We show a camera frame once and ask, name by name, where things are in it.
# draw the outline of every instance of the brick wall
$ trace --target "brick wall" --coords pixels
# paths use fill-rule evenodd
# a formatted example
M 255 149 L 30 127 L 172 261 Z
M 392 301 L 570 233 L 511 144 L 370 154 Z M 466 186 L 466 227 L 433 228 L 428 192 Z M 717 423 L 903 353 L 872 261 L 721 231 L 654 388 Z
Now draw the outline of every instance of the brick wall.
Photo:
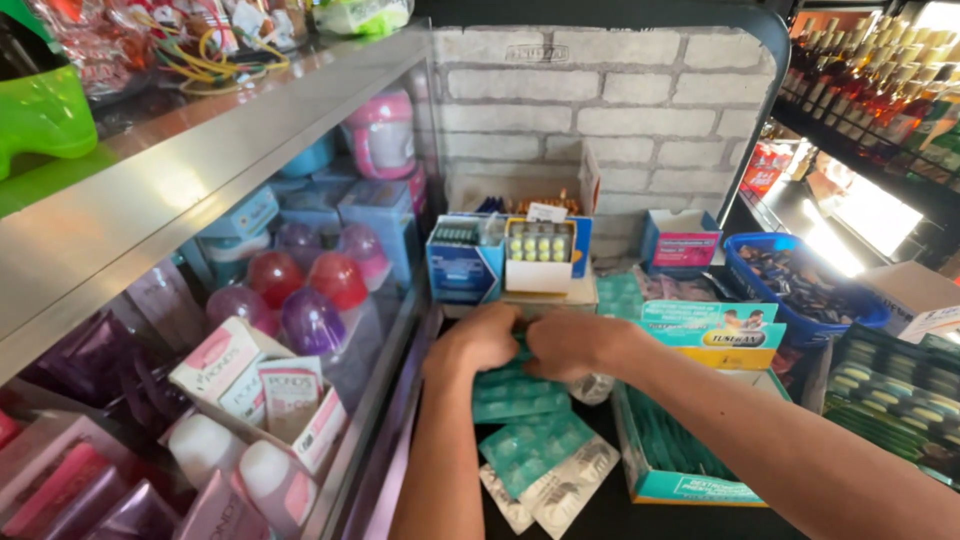
M 568 176 L 588 140 L 601 257 L 636 248 L 646 209 L 716 215 L 775 74 L 769 51 L 731 28 L 441 28 L 434 40 L 447 175 Z

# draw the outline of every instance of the price tag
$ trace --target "price tag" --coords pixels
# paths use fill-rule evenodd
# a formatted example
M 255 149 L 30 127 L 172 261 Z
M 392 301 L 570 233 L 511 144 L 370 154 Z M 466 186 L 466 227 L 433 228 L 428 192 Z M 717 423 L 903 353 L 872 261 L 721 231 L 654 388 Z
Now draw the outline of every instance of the price tag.
M 551 207 L 543 203 L 530 203 L 527 210 L 527 221 L 546 221 L 549 223 L 563 223 L 566 219 L 566 209 Z

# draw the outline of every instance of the green plastic item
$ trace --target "green plastic item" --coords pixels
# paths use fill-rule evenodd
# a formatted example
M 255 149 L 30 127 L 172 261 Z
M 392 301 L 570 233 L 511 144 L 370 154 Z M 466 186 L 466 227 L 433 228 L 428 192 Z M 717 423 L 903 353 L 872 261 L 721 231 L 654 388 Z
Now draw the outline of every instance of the green plastic item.
M 22 0 L 0 0 L 0 180 L 22 153 L 79 158 L 97 130 L 77 71 Z

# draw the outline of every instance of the black countertop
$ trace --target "black countertop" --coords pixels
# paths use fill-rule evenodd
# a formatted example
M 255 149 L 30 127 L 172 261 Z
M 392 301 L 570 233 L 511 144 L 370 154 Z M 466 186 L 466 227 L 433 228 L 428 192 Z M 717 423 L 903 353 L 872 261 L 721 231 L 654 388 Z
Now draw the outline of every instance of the black countertop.
M 595 407 L 576 400 L 573 410 L 594 431 L 619 449 L 610 400 Z M 498 425 L 475 427 L 477 441 L 500 428 Z M 480 464 L 486 463 L 480 454 Z M 533 524 L 516 536 L 496 503 L 483 490 L 483 513 L 487 538 L 495 540 L 550 540 L 547 533 Z M 587 503 L 564 535 L 564 540 L 654 540 L 660 538 L 805 538 L 769 508 L 692 506 L 686 504 L 633 504 L 627 491 L 627 477 L 621 460 L 603 485 Z

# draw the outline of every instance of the pond's cream tube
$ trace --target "pond's cream tube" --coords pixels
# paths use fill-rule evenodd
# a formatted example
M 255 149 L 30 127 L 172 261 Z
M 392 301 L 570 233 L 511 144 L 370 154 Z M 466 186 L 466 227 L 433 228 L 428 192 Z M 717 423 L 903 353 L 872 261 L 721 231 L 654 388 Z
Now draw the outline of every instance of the pond's cream tube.
M 258 370 L 267 398 L 267 431 L 293 444 L 324 397 L 320 357 L 261 362 Z

